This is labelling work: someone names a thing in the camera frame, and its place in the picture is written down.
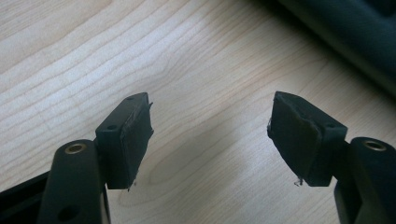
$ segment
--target wooden table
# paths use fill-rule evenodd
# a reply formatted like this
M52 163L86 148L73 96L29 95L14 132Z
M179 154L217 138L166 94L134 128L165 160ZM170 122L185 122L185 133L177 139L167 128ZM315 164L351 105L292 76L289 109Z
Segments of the wooden table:
M267 137L275 91L396 145L396 106L288 12L253 0L2 1L0 190L94 138L147 91L155 134L114 223L337 223L330 188L297 177Z

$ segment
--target black object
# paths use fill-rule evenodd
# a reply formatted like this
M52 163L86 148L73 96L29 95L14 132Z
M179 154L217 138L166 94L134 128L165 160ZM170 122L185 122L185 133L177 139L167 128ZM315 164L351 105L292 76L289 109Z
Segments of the black object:
M278 0L396 97L395 0Z
M48 173L0 194L1 223L110 223L106 187L128 189L153 134L149 96L123 100L97 139L60 147Z
M277 91L268 136L289 168L311 187L338 182L341 223L396 223L396 151L382 141L345 142L347 127L305 99Z

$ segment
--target light wood surface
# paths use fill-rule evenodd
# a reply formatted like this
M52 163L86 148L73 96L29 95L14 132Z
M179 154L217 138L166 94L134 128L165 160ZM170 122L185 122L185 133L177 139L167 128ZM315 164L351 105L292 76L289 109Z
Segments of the light wood surface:
M155 134L113 223L337 223L330 188L297 177L267 137L275 91L396 145L396 106L272 4L249 0L2 1L0 190L147 91Z

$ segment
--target wood grain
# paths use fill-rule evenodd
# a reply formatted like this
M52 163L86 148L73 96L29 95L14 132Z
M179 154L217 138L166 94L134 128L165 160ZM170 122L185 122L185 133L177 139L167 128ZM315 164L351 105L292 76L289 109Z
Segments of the wood grain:
M332 188L295 187L266 134L275 91L396 145L396 106L277 5L2 1L0 190L147 91L155 134L114 223L337 223Z

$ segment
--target metal screw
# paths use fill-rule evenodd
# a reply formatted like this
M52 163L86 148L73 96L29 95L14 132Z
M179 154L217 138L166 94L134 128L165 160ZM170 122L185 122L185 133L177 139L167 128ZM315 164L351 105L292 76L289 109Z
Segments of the metal screw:
M363 142L363 144L366 147L368 147L368 148L370 148L372 150L375 150L375 151L385 151L385 150L387 150L386 147L384 147L382 144L377 143L375 141L366 140L366 141Z
M87 148L87 146L85 144L82 143L75 143L73 145L68 146L64 152L66 154L76 154L79 153L80 151L84 150L85 148Z

